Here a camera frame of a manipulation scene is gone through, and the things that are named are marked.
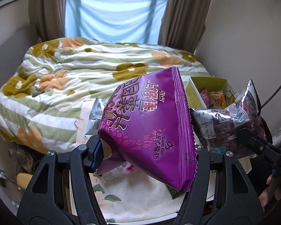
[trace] bed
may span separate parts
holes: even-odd
[[[164,46],[88,38],[33,45],[0,88],[0,135],[42,153],[71,151],[84,101],[108,99],[118,85],[171,66],[183,83],[209,76],[193,54]]]

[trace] cardboard box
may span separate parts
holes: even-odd
[[[239,95],[227,79],[198,76],[189,77],[185,87],[189,108],[207,108],[199,94],[205,88],[207,88],[208,92],[223,91],[228,105],[232,104]]]

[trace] hand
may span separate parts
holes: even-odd
[[[270,175],[266,181],[266,184],[269,185],[273,179],[273,175]],[[277,187],[275,191],[275,199],[280,200],[281,199],[281,187]],[[268,188],[266,188],[261,195],[259,196],[259,200],[262,206],[262,209],[264,211],[264,207],[268,204]]]

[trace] headboard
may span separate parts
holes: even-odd
[[[0,46],[0,88],[12,77],[23,62],[27,50],[38,39],[34,24],[20,29]]]

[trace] light blue cloth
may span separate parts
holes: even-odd
[[[67,0],[66,37],[157,44],[167,0]]]

